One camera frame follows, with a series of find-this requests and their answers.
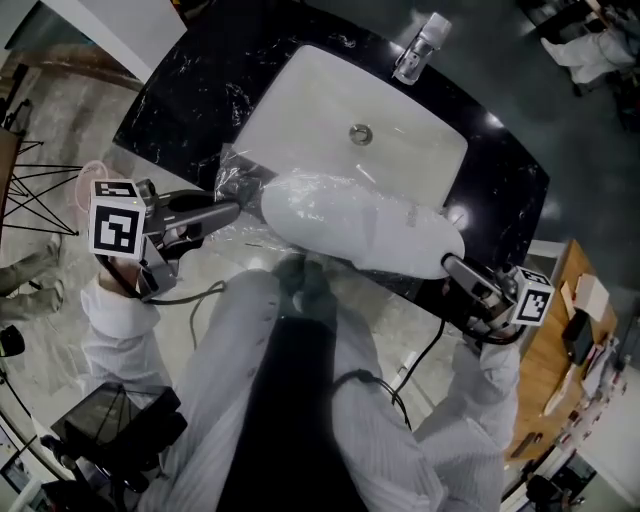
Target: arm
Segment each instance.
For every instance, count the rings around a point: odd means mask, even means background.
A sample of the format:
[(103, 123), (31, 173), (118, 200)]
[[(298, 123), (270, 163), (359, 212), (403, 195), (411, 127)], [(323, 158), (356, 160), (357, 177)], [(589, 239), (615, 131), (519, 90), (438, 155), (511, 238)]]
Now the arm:
[(518, 412), (517, 345), (485, 345), (478, 359), (459, 345), (449, 394), (415, 432), (448, 487), (446, 511), (493, 511), (503, 490), (503, 451)]
[[(118, 268), (135, 283), (136, 267)], [(89, 367), (79, 379), (85, 395), (104, 382), (171, 385), (153, 334), (160, 320), (155, 307), (126, 297), (104, 271), (82, 290), (81, 301), (91, 324), (82, 342)]]

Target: wall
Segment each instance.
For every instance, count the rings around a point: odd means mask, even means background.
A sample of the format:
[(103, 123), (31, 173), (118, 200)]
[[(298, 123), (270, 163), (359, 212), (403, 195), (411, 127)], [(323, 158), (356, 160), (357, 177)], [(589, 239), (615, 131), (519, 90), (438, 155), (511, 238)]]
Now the wall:
[(600, 476), (596, 476), (580, 494), (586, 498), (579, 512), (631, 512), (633, 508)]
[(43, 0), (146, 82), (185, 33), (169, 0)]
[(620, 357), (631, 354), (631, 366), (640, 370), (640, 328), (629, 322), (640, 313), (640, 292), (621, 286), (609, 287), (609, 302), (618, 316), (616, 335), (624, 345), (620, 350)]
[(640, 506), (640, 372), (625, 370), (628, 389), (616, 394), (593, 434), (578, 453), (617, 494), (630, 505)]
[(6, 46), (24, 17), (36, 3), (37, 0), (0, 0), (0, 48)]

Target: wire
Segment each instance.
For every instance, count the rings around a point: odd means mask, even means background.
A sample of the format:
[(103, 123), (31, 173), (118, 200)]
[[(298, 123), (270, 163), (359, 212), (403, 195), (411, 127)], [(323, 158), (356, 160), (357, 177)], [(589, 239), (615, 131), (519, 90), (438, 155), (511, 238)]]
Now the wire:
[[(213, 283), (209, 289), (207, 290), (207, 292), (210, 292), (211, 290), (213, 290), (215, 287), (217, 287), (219, 284), (223, 285), (223, 288), (221, 290), (216, 291), (216, 293), (220, 293), (223, 292), (226, 289), (226, 283), (224, 281), (218, 281), (216, 283)], [(198, 311), (198, 308), (200, 307), (200, 305), (202, 304), (202, 302), (204, 301), (204, 299), (206, 299), (208, 295), (205, 295), (204, 297), (200, 297), (198, 299), (198, 302), (196, 302), (196, 305), (193, 307), (193, 310), (191, 311), (191, 315), (189, 315), (189, 330), (191, 331), (191, 340), (193, 341), (193, 350), (195, 350), (196, 348), (198, 348), (198, 341), (196, 340), (196, 330), (193, 327), (193, 322), (196, 318), (196, 313)]]
[(13, 393), (13, 396), (16, 398), (16, 400), (18, 401), (18, 403), (20, 404), (20, 407), (22, 407), (22, 409), (24, 410), (24, 412), (27, 413), (27, 416), (29, 416), (29, 418), (31, 418), (31, 413), (29, 412), (29, 409), (27, 409), (27, 406), (24, 405), (24, 402), (22, 400), (20, 400), (20, 397), (18, 396), (18, 393), (16, 393), (16, 390), (13, 389), (13, 386), (11, 385), (11, 383), (9, 382), (9, 376), (7, 375), (7, 372), (0, 370), (0, 378), (2, 380), (4, 380), (4, 383), (7, 385), (7, 387), (9, 388), (9, 391), (11, 391)]
[[(359, 370), (353, 370), (351, 372), (347, 372), (344, 375), (341, 375), (334, 383), (331, 389), (331, 396), (335, 395), (337, 393), (337, 391), (342, 387), (342, 385), (345, 382), (350, 381), (351, 379), (358, 379), (360, 382), (363, 382), (365, 384), (371, 384), (371, 383), (376, 383), (379, 384), (382, 388), (384, 388), (392, 397), (395, 396), (395, 392), (393, 391), (393, 388), (391, 386), (389, 386), (389, 384), (387, 384), (384, 380), (382, 380), (379, 377), (374, 376), (370, 371), (368, 370), (363, 370), (363, 369), (359, 369)], [(402, 414), (404, 415), (404, 422), (407, 425), (407, 427), (409, 428), (409, 430), (413, 430), (411, 428), (411, 422), (409, 421), (409, 415), (407, 414), (407, 409), (404, 406), (404, 402), (402, 401), (402, 398), (397, 397), (397, 402), (398, 405), (400, 406), (400, 410), (402, 411)]]
[(435, 346), (435, 344), (438, 342), (438, 340), (442, 337), (442, 333), (444, 332), (444, 325), (445, 324), (446, 324), (446, 322), (445, 322), (444, 318), (442, 320), (440, 320), (440, 327), (438, 328), (438, 333), (436, 334), (435, 338), (433, 338), (431, 343), (429, 343), (429, 345), (427, 345), (427, 348), (425, 348), (422, 351), (422, 353), (418, 356), (418, 359), (416, 359), (415, 362), (411, 365), (411, 368), (409, 368), (409, 370), (407, 371), (407, 374), (404, 376), (404, 379), (402, 380), (400, 385), (393, 392), (393, 398), (391, 400), (392, 404), (395, 405), (396, 401), (400, 400), (400, 395), (399, 395), (400, 391), (402, 390), (403, 387), (405, 387), (407, 382), (409, 382), (409, 379), (411, 378), (411, 375), (413, 375), (413, 372), (415, 371), (415, 369), (420, 364), (420, 361), (422, 361), (424, 359), (424, 356), (426, 356), (431, 351), (431, 349)]
[(192, 295), (191, 297), (185, 297), (183, 299), (175, 299), (175, 300), (151, 299), (146, 301), (146, 304), (153, 304), (154, 306), (176, 306), (179, 304), (189, 304), (194, 300), (202, 301), (203, 299), (206, 299), (210, 295), (215, 295), (216, 293), (222, 293), (226, 289), (227, 289), (227, 283), (225, 283), (224, 281), (216, 281), (215, 283), (213, 283), (213, 285), (211, 285), (211, 287), (206, 292), (198, 293), (196, 295)]
[[(142, 295), (138, 293), (138, 291), (131, 285), (131, 283), (129, 283), (129, 281), (127, 281), (124, 277), (122, 277), (122, 274), (118, 271), (118, 269), (116, 269), (113, 266), (113, 264), (109, 261), (109, 258), (107, 256), (96, 254), (96, 258), (100, 262), (100, 264), (107, 270), (107, 272), (111, 274), (111, 277), (113, 277), (116, 280), (116, 282), (122, 287), (122, 289), (129, 294), (130, 297), (133, 297), (134, 299), (142, 300)], [(145, 301), (145, 303), (152, 304), (154, 306), (177, 306), (180, 304), (189, 304), (190, 302), (193, 302), (195, 300), (204, 299), (209, 295), (222, 293), (226, 289), (227, 289), (227, 285), (224, 281), (217, 281), (206, 292), (198, 293), (196, 295), (192, 295), (191, 297), (184, 297), (182, 299), (174, 299), (174, 300), (151, 299), (151, 300)]]
[(493, 336), (491, 336), (491, 334), (494, 331), (489, 331), (484, 334), (480, 334), (478, 332), (475, 332), (467, 328), (460, 329), (460, 331), (462, 331), (462, 334), (466, 334), (467, 336), (470, 336), (471, 338), (475, 339), (479, 343), (486, 343), (487, 345), (497, 345), (497, 346), (504, 347), (518, 341), (526, 328), (527, 328), (526, 325), (520, 326), (520, 328), (515, 332), (515, 334), (512, 334), (507, 338), (494, 338)]
[(489, 333), (487, 333), (487, 335), (478, 338), (478, 341), (480, 343), (486, 343), (487, 345), (497, 345), (500, 347), (504, 347), (518, 341), (526, 328), (527, 328), (526, 325), (520, 326), (520, 328), (516, 331), (516, 333), (512, 334), (508, 338), (493, 338), (492, 336), (489, 336)]

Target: sink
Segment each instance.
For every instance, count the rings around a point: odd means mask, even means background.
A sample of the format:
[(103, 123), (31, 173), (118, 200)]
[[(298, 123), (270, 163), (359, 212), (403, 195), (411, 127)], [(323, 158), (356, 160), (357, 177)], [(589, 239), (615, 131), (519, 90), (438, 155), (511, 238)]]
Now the sink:
[(256, 106), (234, 149), (276, 174), (298, 169), (355, 178), (437, 211), (467, 141), (391, 85), (302, 46)]

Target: leg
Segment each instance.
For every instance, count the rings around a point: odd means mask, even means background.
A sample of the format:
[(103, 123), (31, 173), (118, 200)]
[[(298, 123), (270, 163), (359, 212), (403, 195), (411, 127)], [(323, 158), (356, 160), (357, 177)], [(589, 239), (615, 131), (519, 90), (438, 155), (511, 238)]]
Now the leg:
[(12, 299), (0, 298), (0, 319), (3, 323), (32, 320), (55, 313), (62, 305), (62, 283), (55, 288), (18, 295)]
[(61, 245), (60, 235), (51, 237), (47, 246), (13, 265), (0, 269), (0, 296), (6, 297), (20, 285), (58, 264)]

